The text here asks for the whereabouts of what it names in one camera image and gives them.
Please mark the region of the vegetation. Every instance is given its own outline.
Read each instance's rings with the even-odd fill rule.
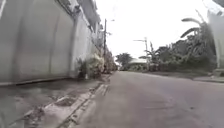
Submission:
[[[130,54],[128,53],[122,53],[122,54],[119,54],[116,56],[117,58],[117,62],[119,64],[121,64],[123,67],[126,66],[131,60],[132,60],[132,57]]]
[[[198,27],[188,29],[178,40],[169,46],[154,50],[150,42],[149,71],[177,71],[203,69],[211,71],[216,67],[215,43],[208,23],[197,11],[201,21],[184,18],[182,22],[194,22]]]
[[[79,64],[79,79],[99,78],[103,71],[103,62],[95,57],[87,60],[78,60]]]

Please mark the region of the palm tree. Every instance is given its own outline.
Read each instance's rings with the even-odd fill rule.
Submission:
[[[128,53],[122,53],[122,54],[119,54],[116,56],[117,58],[117,62],[120,63],[122,66],[125,66],[127,65],[131,60],[132,60],[132,57],[130,54]]]

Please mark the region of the bush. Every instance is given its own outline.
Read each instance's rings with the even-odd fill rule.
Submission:
[[[103,63],[99,59],[94,57],[87,60],[79,59],[78,64],[79,64],[79,71],[78,71],[79,79],[101,77]]]

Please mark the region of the street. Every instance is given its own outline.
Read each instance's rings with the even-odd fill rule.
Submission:
[[[116,72],[84,128],[223,128],[224,84]]]

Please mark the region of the sidewalk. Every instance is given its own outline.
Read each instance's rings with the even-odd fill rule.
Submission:
[[[0,88],[0,116],[7,125],[29,110],[48,105],[65,96],[79,96],[97,86],[99,81],[60,80]]]
[[[216,83],[224,83],[224,77],[196,77],[193,80],[195,81],[203,81],[203,82],[216,82]]]

